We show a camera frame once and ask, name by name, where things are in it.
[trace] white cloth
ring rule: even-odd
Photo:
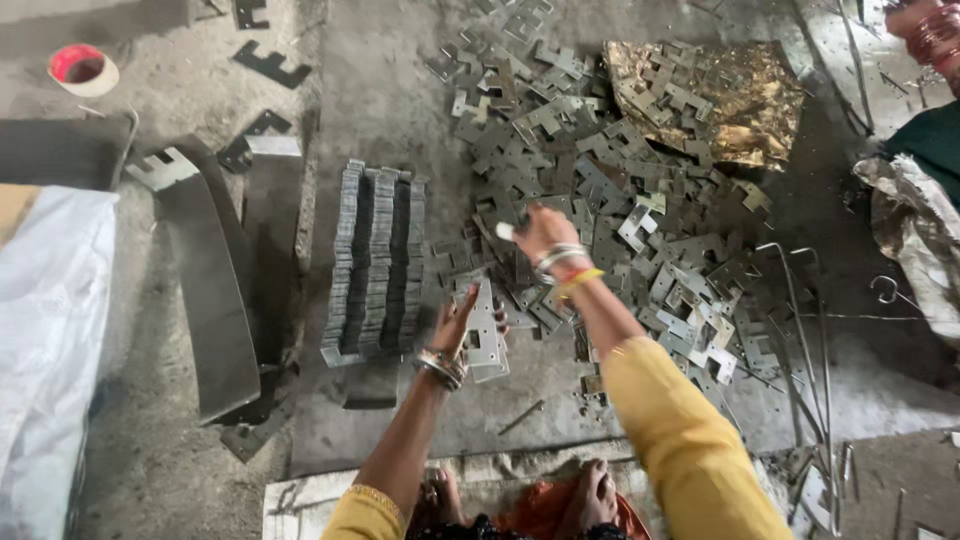
[[[0,250],[0,538],[60,539],[107,323],[113,193],[44,187]]]

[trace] yellow kurta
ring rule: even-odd
[[[792,538],[760,489],[737,431],[660,344],[630,339],[611,352],[600,372],[675,540]],[[353,486],[323,540],[398,540],[405,529],[386,496]]]

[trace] yellow thread bracelet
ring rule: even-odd
[[[577,274],[573,278],[570,278],[557,287],[557,298],[561,300],[570,298],[570,295],[573,294],[573,291],[576,290],[577,287],[592,280],[593,278],[599,278],[604,274],[606,274],[606,272],[599,268],[590,268],[589,270],[585,270],[584,272]]]

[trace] black patterned cloth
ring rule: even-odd
[[[497,530],[490,516],[480,514],[472,527],[452,523],[407,530],[406,540],[534,540],[512,530]],[[630,540],[612,523],[595,525],[580,533],[578,540]]]

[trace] dark green cloth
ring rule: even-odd
[[[890,160],[912,156],[960,209],[960,102],[917,114],[890,137],[885,151]]]

